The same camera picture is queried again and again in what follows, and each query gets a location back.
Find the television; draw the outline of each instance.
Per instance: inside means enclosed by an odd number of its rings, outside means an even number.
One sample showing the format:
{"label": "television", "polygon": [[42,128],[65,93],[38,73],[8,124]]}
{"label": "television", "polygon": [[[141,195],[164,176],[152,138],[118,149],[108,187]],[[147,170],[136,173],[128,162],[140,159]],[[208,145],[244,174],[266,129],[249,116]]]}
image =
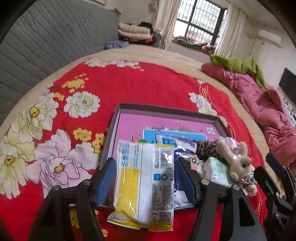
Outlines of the television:
{"label": "television", "polygon": [[296,104],[296,75],[285,68],[279,86]]}

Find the white peony print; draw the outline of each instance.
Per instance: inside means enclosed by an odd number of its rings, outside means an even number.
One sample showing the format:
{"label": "white peony print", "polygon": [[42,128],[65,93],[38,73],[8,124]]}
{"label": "white peony print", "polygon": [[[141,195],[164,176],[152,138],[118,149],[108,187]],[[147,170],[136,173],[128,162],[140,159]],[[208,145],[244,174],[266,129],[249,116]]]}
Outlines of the white peony print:
{"label": "white peony print", "polygon": [[202,85],[202,84],[204,84],[205,82],[204,81],[202,81],[202,80],[197,80],[197,82],[200,84],[200,85]]}
{"label": "white peony print", "polygon": [[194,92],[188,93],[190,96],[190,101],[196,104],[196,107],[198,108],[199,112],[210,110],[212,109],[211,103],[202,95],[197,95]]}
{"label": "white peony print", "polygon": [[29,109],[22,112],[19,119],[12,123],[12,132],[19,135],[20,143],[32,142],[33,138],[40,140],[43,130],[52,130],[52,119],[56,117],[56,109],[59,107],[59,103],[54,101],[53,97],[54,94],[46,90]]}
{"label": "white peony print", "polygon": [[90,142],[76,144],[71,149],[71,139],[61,129],[50,140],[38,144],[34,155],[36,161],[27,166],[27,176],[36,184],[41,182],[44,198],[54,185],[73,187],[90,179],[87,171],[96,169],[100,158]]}
{"label": "white peony print", "polygon": [[110,61],[102,61],[98,58],[91,58],[84,62],[84,64],[88,65],[89,67],[101,67],[105,68],[107,65],[116,65],[117,67],[124,68],[134,67],[139,65],[139,62],[135,61],[126,61],[126,60],[110,60]]}
{"label": "white peony print", "polygon": [[89,117],[97,112],[100,107],[100,99],[87,91],[76,92],[73,96],[66,98],[67,104],[64,106],[64,112],[68,112],[72,118]]}
{"label": "white peony print", "polygon": [[34,160],[34,142],[20,143],[18,137],[9,129],[0,142],[0,194],[9,199],[20,194],[18,184],[26,185],[27,162]]}
{"label": "white peony print", "polygon": [[89,67],[105,68],[107,65],[110,64],[110,61],[102,61],[98,58],[90,58],[87,61],[85,61],[84,64],[88,65]]}
{"label": "white peony print", "polygon": [[228,122],[226,121],[226,118],[218,115],[217,111],[212,109],[211,103],[202,95],[197,95],[194,92],[188,93],[190,96],[190,101],[194,104],[196,104],[196,107],[198,108],[198,112],[206,115],[212,115],[217,116],[222,121],[225,127],[228,126]]}
{"label": "white peony print", "polygon": [[135,67],[139,65],[139,62],[125,61],[125,60],[111,60],[111,64],[116,64],[117,67],[124,68],[126,66]]}

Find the window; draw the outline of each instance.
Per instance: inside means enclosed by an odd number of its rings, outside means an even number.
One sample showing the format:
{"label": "window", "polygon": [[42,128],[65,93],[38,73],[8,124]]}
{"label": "window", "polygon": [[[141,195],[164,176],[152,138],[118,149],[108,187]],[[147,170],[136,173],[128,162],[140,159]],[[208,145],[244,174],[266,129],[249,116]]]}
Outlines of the window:
{"label": "window", "polygon": [[216,46],[227,9],[207,0],[182,0],[173,36],[178,35]]}

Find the pink comforter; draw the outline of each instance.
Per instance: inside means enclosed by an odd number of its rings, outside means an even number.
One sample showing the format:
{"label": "pink comforter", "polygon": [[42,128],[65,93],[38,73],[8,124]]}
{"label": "pink comforter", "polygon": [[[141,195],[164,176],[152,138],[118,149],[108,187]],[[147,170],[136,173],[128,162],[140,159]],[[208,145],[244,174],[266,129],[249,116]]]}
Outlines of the pink comforter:
{"label": "pink comforter", "polygon": [[235,94],[262,129],[270,151],[283,166],[290,165],[296,159],[296,131],[275,88],[268,86],[267,96],[248,74],[232,73],[212,63],[203,64],[202,70]]}

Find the open cardboard box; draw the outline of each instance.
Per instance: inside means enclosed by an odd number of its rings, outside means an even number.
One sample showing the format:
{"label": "open cardboard box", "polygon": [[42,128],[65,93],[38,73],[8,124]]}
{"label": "open cardboard box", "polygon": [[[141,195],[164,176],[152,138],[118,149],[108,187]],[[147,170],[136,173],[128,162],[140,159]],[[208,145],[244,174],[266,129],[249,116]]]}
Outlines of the open cardboard box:
{"label": "open cardboard box", "polygon": [[[192,127],[196,125],[198,128],[197,132],[204,132],[204,134],[206,134],[204,131],[205,127],[209,126],[215,133],[214,135],[207,135],[209,140],[212,141],[214,141],[218,136],[230,136],[222,121],[216,116],[150,105],[119,104],[114,112],[106,137],[101,156],[100,169],[109,157],[113,157],[114,159],[117,158],[116,148],[119,139],[138,141],[143,139],[141,136],[142,132],[140,132],[140,130],[142,131],[147,126],[160,128],[162,126],[167,126],[167,124],[171,124],[170,127],[177,127],[178,125],[186,127],[186,125],[189,124]],[[114,186],[115,183],[111,184],[103,206],[113,206]]]}

